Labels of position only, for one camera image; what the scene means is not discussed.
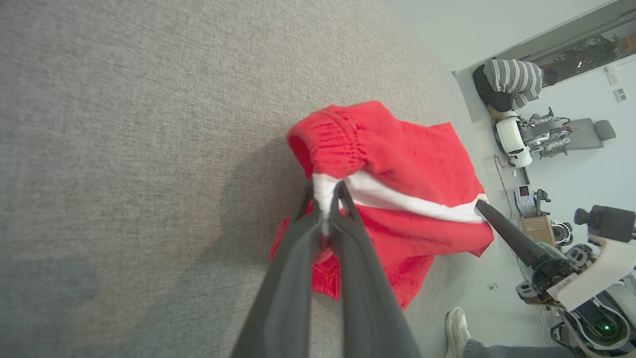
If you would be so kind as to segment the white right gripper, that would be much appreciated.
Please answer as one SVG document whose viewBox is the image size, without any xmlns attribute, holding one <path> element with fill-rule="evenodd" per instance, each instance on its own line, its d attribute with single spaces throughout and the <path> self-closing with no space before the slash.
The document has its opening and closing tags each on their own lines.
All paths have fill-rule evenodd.
<svg viewBox="0 0 636 358">
<path fill-rule="evenodd" d="M 527 266 L 530 279 L 516 287 L 516 293 L 526 304 L 574 311 L 629 274 L 635 266 L 632 243 L 593 238 L 591 241 L 598 244 L 600 253 L 594 262 L 582 256 L 580 265 L 575 261 L 578 254 L 563 254 L 534 242 L 487 202 L 477 200 L 476 209 Z"/>
</svg>

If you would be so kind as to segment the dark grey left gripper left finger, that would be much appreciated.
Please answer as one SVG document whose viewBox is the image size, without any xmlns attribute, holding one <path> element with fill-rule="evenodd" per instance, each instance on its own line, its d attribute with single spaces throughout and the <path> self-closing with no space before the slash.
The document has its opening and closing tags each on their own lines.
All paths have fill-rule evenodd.
<svg viewBox="0 0 636 358">
<path fill-rule="evenodd" d="M 312 266 L 322 236 L 322 213 L 313 198 L 310 181 L 280 239 L 232 351 L 233 358 L 308 357 Z"/>
</svg>

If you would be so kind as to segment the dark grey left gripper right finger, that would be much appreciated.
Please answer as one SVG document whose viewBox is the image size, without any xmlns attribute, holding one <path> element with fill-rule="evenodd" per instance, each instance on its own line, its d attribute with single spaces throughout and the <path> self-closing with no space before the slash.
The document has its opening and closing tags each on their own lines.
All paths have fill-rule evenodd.
<svg viewBox="0 0 636 358">
<path fill-rule="evenodd" d="M 329 216 L 340 262 L 346 358 L 418 358 L 420 351 L 344 182 Z"/>
</svg>

